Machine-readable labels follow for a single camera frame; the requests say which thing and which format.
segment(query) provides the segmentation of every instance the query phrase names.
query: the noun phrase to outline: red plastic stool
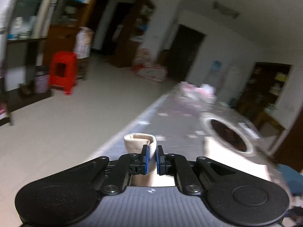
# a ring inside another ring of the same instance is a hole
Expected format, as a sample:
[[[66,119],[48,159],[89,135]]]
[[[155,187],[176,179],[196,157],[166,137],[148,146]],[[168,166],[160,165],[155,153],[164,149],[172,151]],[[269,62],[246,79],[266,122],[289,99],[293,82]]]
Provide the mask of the red plastic stool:
[[[63,87],[66,95],[72,94],[72,87],[75,85],[77,67],[77,56],[73,52],[59,51],[53,55],[49,69],[49,85]],[[57,75],[59,64],[64,64],[63,76]]]

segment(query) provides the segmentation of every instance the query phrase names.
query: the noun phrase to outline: screw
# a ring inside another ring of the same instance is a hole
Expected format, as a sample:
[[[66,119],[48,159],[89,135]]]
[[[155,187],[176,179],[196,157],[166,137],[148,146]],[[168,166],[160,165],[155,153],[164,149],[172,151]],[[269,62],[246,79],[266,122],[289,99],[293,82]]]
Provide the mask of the screw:
[[[104,187],[104,191],[107,193],[115,193],[119,190],[118,186],[109,184]]]
[[[187,185],[186,190],[190,193],[197,193],[201,190],[201,187],[195,184]]]

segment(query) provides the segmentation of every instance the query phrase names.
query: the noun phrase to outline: glass cabinet door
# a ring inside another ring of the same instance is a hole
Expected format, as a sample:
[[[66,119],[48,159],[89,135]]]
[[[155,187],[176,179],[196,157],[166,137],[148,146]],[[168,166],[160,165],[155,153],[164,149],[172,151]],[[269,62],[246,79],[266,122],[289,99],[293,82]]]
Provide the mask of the glass cabinet door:
[[[14,10],[8,40],[31,38],[42,1],[43,0],[18,0]]]

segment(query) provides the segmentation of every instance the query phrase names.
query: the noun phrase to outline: blue chair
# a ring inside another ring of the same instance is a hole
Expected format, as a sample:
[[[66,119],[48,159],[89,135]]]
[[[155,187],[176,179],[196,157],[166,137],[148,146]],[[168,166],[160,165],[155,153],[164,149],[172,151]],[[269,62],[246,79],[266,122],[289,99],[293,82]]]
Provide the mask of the blue chair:
[[[278,170],[282,173],[290,192],[293,195],[303,195],[303,176],[289,166],[278,164]]]

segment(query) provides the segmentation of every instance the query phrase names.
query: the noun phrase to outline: black circular pad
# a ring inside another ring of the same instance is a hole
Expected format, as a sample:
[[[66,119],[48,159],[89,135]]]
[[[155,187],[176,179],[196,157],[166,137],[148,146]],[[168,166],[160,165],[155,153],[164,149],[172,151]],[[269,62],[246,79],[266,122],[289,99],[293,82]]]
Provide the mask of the black circular pad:
[[[240,226],[265,226],[276,223],[287,211],[289,198],[280,186],[250,175],[228,177],[216,182],[206,194],[209,207],[221,220]]]
[[[16,195],[16,210],[24,223],[33,226],[63,226],[88,216],[98,201],[89,183],[33,182]]]
[[[268,199],[266,191],[252,186],[239,187],[235,189],[232,195],[237,202],[247,206],[262,205]]]

